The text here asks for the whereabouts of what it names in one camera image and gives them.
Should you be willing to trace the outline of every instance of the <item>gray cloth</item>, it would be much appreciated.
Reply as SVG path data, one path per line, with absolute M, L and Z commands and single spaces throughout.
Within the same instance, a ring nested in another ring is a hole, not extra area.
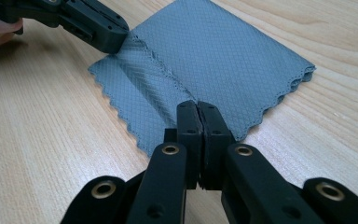
M 207 0 L 177 0 L 89 70 L 149 156 L 183 101 L 216 105 L 237 140 L 315 67 Z

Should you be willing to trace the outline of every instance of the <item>folded towel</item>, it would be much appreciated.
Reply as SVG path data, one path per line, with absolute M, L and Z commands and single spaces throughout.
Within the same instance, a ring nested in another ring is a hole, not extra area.
M 315 66 L 208 0 L 177 0 L 89 70 L 151 156 L 183 101 L 216 105 L 243 140 Z

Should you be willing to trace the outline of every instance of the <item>table surface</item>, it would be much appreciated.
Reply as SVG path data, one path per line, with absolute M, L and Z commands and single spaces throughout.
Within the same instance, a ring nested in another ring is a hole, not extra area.
M 135 27 L 171 1 L 102 1 Z M 335 179 L 358 194 L 358 1 L 215 1 L 317 66 L 254 127 L 289 182 Z M 0 47 L 0 223 L 58 223 L 100 175 L 128 180 L 149 159 L 88 67 L 105 54 L 62 28 L 25 21 Z M 216 191 L 187 194 L 186 223 L 227 223 Z

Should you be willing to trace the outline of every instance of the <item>screw hole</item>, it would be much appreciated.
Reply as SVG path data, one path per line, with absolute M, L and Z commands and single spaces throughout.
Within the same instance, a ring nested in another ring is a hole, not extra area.
M 147 208 L 146 213 L 151 218 L 157 219 L 164 216 L 164 207 L 161 204 L 152 204 Z
M 102 185 L 102 186 L 100 186 L 99 188 L 97 188 L 97 192 L 98 192 L 99 194 L 105 194 L 106 192 L 109 192 L 110 189 L 111 189 L 110 186 Z
M 293 218 L 293 219 L 301 218 L 300 211 L 298 211 L 298 209 L 296 209 L 292 206 L 284 206 L 284 207 L 282 207 L 282 211 L 290 218 Z

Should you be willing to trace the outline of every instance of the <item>black plastic part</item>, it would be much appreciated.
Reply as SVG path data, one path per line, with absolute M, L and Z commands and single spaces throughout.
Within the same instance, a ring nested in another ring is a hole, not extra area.
M 156 147 L 129 213 L 128 223 L 183 223 L 186 201 L 186 148 Z
M 223 186 L 221 201 L 230 224 L 250 222 L 251 214 L 249 209 L 229 177 L 227 177 Z
M 249 209 L 250 223 L 323 223 L 255 147 L 231 145 L 225 165 Z
M 105 198 L 109 188 L 114 192 Z M 125 196 L 125 182 L 117 177 L 101 176 L 91 180 L 75 197 L 62 220 L 62 224 L 72 223 L 113 223 L 119 216 L 119 207 Z
M 115 216 L 113 223 L 126 223 L 128 214 L 132 207 L 133 201 L 135 200 L 136 193 L 138 192 L 139 186 L 142 183 L 144 178 L 145 171 L 133 177 L 131 180 L 126 182 L 126 194 L 121 200 L 119 210 L 117 212 L 118 216 Z
M 224 156 L 227 147 L 235 140 L 217 107 L 199 102 L 198 109 L 204 135 L 200 186 L 208 190 L 221 190 L 225 179 Z
M 129 27 L 114 11 L 96 0 L 68 1 L 63 5 L 65 14 L 61 15 L 60 25 L 105 53 L 117 53 Z
M 186 101 L 176 107 L 176 114 L 177 143 L 187 150 L 187 189 L 195 189 L 200 179 L 203 147 L 199 112 L 193 101 Z
M 309 179 L 301 196 L 326 223 L 358 223 L 358 196 L 336 181 Z
M 117 53 L 130 30 L 121 16 L 97 0 L 0 0 L 1 21 L 19 18 L 52 28 L 61 25 L 104 53 Z
M 176 142 L 177 130 L 176 129 L 165 129 L 164 142 Z

